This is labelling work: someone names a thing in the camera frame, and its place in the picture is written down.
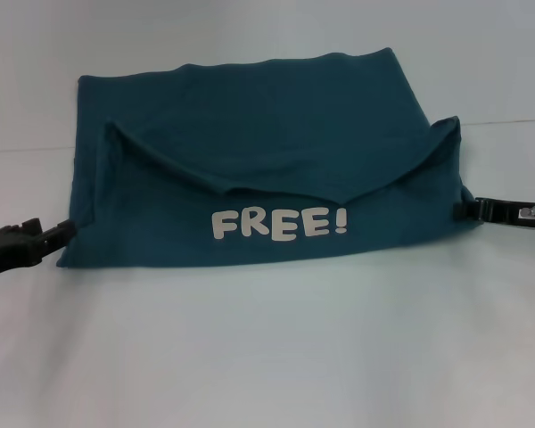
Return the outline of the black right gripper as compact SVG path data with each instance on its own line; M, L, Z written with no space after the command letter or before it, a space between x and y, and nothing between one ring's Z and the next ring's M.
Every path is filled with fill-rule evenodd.
M535 229L535 202L495 199L461 201L453 206L453 219Z

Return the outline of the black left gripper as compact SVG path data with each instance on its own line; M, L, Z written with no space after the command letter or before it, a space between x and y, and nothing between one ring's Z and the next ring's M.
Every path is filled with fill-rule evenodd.
M0 228L0 274L34 267L43 257L67 247L76 234L76 225L69 219L44 232L38 218Z

